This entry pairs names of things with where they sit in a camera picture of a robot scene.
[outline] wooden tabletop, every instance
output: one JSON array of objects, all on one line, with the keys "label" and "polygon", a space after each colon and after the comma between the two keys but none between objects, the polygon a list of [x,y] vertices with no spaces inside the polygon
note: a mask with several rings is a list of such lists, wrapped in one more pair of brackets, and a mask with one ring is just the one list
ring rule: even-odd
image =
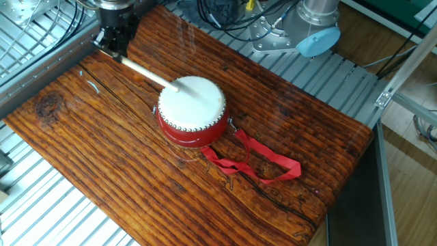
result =
[{"label": "wooden tabletop", "polygon": [[[164,7],[141,20],[129,57],[172,81],[218,84],[236,126],[300,161],[302,176],[227,176],[169,143],[152,108],[162,89],[96,52],[4,121],[142,245],[307,245],[372,131],[211,38]],[[212,148],[241,161],[228,127]],[[283,172],[252,153],[264,178]]]}]

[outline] metal hook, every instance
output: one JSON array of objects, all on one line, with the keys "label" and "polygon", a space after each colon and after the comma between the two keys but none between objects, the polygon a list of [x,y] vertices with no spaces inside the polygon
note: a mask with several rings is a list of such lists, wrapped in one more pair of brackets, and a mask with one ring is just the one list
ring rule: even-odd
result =
[{"label": "metal hook", "polygon": [[235,130],[234,133],[236,133],[238,131],[238,128],[236,128],[234,126],[234,123],[232,122],[232,117],[229,117],[229,119],[227,120],[227,123]]}]

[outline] white drumhead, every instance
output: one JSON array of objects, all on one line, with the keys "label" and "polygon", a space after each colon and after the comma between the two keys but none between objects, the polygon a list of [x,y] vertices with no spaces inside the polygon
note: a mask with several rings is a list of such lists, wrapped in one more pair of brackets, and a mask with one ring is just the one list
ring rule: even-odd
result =
[{"label": "white drumhead", "polygon": [[165,122],[177,129],[200,130],[220,120],[225,97],[220,88],[202,77],[182,77],[173,82],[179,92],[169,88],[159,96],[159,111]]}]

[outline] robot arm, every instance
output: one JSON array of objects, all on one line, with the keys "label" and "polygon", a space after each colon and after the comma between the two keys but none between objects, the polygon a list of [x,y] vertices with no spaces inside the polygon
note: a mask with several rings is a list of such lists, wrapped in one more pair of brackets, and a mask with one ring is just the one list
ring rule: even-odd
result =
[{"label": "robot arm", "polygon": [[139,17],[135,13],[135,0],[77,0],[85,8],[95,10],[100,33],[93,43],[106,54],[121,62],[127,57],[129,42],[137,32]]}]

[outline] wooden floor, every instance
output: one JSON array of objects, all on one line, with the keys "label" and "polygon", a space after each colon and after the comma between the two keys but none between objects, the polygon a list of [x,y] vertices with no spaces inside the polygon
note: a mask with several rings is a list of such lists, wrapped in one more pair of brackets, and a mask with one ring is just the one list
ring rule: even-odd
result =
[{"label": "wooden floor", "polygon": [[[340,4],[338,54],[364,66],[392,55],[405,38],[369,17]],[[414,43],[409,43],[406,51]],[[437,109],[437,86],[406,90],[437,82],[437,56],[430,54],[403,86],[402,93],[428,109]],[[379,64],[368,68],[377,72]],[[382,117],[399,245],[437,245],[437,154],[421,139],[413,114],[391,103]],[[310,246],[326,245],[326,225]]]}]

